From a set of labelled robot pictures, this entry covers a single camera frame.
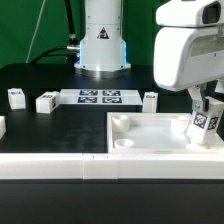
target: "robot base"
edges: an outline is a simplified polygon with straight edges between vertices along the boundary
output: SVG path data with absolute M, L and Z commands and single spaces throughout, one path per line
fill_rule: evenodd
M 129 75 L 131 73 L 131 66 L 116 71 L 91 71 L 83 68 L 74 67 L 74 71 L 76 74 L 88 76 L 91 78 L 107 79 L 116 78 L 121 75 Z

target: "white cylinder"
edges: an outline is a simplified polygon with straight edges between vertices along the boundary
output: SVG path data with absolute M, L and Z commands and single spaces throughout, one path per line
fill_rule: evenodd
M 121 0 L 85 0 L 86 35 L 76 68 L 113 72 L 130 67 L 121 38 L 121 8 Z

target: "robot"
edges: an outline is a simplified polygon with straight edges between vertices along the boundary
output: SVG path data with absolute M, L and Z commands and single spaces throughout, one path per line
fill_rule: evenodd
M 207 147 L 214 137 L 224 104 L 205 97 L 206 83 L 220 79 L 224 92 L 224 1 L 171 0 L 156 13 L 162 28 L 155 42 L 154 78 L 159 87 L 188 89 L 193 99 L 187 135 Z
M 114 77 L 129 69 L 121 37 L 122 0 L 85 0 L 86 34 L 80 42 L 76 73 Z

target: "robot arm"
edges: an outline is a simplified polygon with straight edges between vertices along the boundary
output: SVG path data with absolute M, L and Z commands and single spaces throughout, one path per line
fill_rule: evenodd
M 206 111 L 205 83 L 224 77 L 224 1 L 171 0 L 156 19 L 166 27 L 155 42 L 155 81 L 168 90 L 189 89 L 193 110 Z

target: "white block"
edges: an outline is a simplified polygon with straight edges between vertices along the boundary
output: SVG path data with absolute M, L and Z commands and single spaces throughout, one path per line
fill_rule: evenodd
M 25 95 L 22 89 L 8 89 L 9 104 L 12 110 L 26 108 Z
M 50 114 L 60 104 L 59 92 L 46 92 L 36 99 L 37 113 Z
M 209 137 L 216 134 L 224 110 L 223 102 L 211 97 L 206 98 L 209 100 L 208 112 L 198 113 L 194 111 L 192 122 L 187 131 L 187 135 L 199 144 L 206 144 Z
M 145 92 L 143 99 L 143 113 L 156 113 L 158 102 L 158 93 Z
M 5 128 L 5 117 L 0 116 L 0 139 L 5 134 L 6 128 Z

